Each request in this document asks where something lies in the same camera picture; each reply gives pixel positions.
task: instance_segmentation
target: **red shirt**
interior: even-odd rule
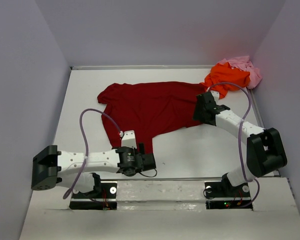
[[[201,124],[193,121],[197,98],[207,87],[185,82],[152,82],[108,86],[98,96],[106,104],[104,112],[111,116],[122,131],[134,130],[136,142],[144,143],[146,153],[153,152],[152,138],[183,127]],[[113,123],[102,116],[112,147],[121,140]]]

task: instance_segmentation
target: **pink cloth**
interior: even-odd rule
[[[250,72],[250,83],[247,88],[254,89],[260,83],[262,76],[260,75],[259,68],[254,67],[249,58],[249,56],[238,56],[229,60],[222,59],[218,62],[218,64],[225,64],[228,62],[232,68],[238,68],[242,71]]]

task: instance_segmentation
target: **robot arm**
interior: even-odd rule
[[[82,193],[91,192],[98,185],[100,177],[94,172],[121,173],[132,177],[137,173],[156,169],[153,153],[145,154],[143,144],[137,144],[134,131],[126,131],[121,147],[110,151],[92,152],[75,185]],[[81,170],[85,155],[78,152],[58,151],[58,146],[50,145],[33,158],[32,190],[48,190],[55,186],[70,188]]]
[[[205,92],[198,96],[193,119],[205,124],[222,128],[238,138],[242,118],[229,107],[217,105],[215,92]],[[247,121],[242,125],[241,142],[246,145],[246,163],[244,169],[248,181],[262,177],[287,165],[287,157],[279,132],[274,129],[264,129]],[[235,188],[246,180],[242,167],[222,176],[221,184],[228,190]]]

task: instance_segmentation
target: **white wall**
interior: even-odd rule
[[[0,240],[19,239],[32,158],[52,143],[70,69],[34,0],[0,0]]]
[[[286,1],[253,62],[263,75],[257,105],[265,126],[280,131],[288,158],[281,172],[300,211],[300,0]]]
[[[71,66],[214,65],[252,55],[284,0],[36,0]]]

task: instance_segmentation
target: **white table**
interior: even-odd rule
[[[87,108],[104,111],[97,96],[113,83],[152,83],[178,81],[203,82],[209,68],[202,69],[115,69],[74,70],[71,72],[54,144],[59,150],[84,152],[85,146],[79,128],[79,115]],[[229,92],[219,101],[243,116],[248,107],[246,95],[241,91]],[[251,109],[247,121],[257,124]],[[101,115],[87,112],[85,129],[90,152],[111,149],[102,124]],[[153,153],[158,170],[157,178],[210,178],[221,177],[239,164],[238,141],[230,133],[218,127],[202,124],[158,135],[152,140]],[[131,179],[122,174],[99,173],[102,179]],[[133,179],[143,178],[136,175]]]
[[[98,94],[112,83],[161,81],[202,82],[209,69],[75,70],[70,76],[54,144],[60,150],[83,152],[79,115],[86,108],[104,110]],[[229,92],[219,102],[242,116],[248,101],[241,92]],[[247,120],[257,124],[253,110]],[[101,116],[84,117],[91,151],[111,149]],[[239,164],[237,140],[222,129],[200,125],[153,139],[158,178],[220,177]],[[100,173],[104,179],[125,179],[121,174]],[[63,187],[34,191],[20,240],[300,240],[300,216],[285,178],[259,179],[261,191],[249,209],[167,210],[158,203],[135,210],[71,210],[63,200]],[[252,195],[256,184],[249,183]]]

